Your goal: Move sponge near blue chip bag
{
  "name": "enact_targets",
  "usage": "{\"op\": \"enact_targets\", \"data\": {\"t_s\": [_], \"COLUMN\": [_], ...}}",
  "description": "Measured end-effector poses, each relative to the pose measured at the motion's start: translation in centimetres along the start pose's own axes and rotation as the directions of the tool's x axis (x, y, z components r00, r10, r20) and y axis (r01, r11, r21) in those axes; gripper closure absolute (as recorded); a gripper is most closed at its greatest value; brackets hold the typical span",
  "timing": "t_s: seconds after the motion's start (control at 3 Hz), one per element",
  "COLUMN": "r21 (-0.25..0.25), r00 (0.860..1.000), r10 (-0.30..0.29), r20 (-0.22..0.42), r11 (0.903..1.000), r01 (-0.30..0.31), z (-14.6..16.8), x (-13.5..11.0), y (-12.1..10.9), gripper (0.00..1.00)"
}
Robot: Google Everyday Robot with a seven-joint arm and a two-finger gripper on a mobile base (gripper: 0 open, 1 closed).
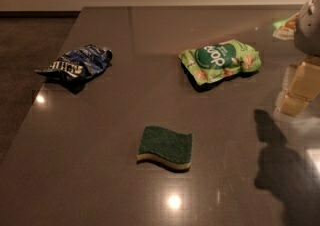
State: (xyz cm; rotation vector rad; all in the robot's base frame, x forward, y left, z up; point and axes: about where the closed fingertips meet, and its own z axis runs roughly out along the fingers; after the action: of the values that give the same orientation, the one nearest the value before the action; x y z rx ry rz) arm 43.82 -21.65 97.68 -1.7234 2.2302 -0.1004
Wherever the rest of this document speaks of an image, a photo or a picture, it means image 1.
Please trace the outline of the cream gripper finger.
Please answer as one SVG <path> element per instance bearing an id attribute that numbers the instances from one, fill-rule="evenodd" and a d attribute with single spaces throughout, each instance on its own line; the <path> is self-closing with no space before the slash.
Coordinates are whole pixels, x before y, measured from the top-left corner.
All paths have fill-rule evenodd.
<path id="1" fill-rule="evenodd" d="M 276 107 L 281 107 L 282 103 L 284 102 L 285 96 L 288 93 L 289 87 L 291 85 L 291 82 L 293 80 L 293 77 L 295 75 L 295 72 L 297 70 L 296 65 L 289 65 L 284 73 L 282 85 L 281 85 L 281 91 L 278 94 L 277 100 L 276 100 Z"/>
<path id="2" fill-rule="evenodd" d="M 320 58 L 308 57 L 297 66 L 297 70 L 277 110 L 288 116 L 297 116 L 320 94 Z"/>

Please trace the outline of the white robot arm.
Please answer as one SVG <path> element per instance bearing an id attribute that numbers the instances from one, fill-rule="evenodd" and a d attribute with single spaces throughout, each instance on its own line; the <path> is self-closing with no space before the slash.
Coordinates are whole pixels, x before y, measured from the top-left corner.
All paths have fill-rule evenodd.
<path id="1" fill-rule="evenodd" d="M 320 94 L 320 0 L 308 0 L 273 36 L 293 40 L 295 48 L 307 56 L 287 68 L 276 101 L 277 111 L 297 116 Z"/>

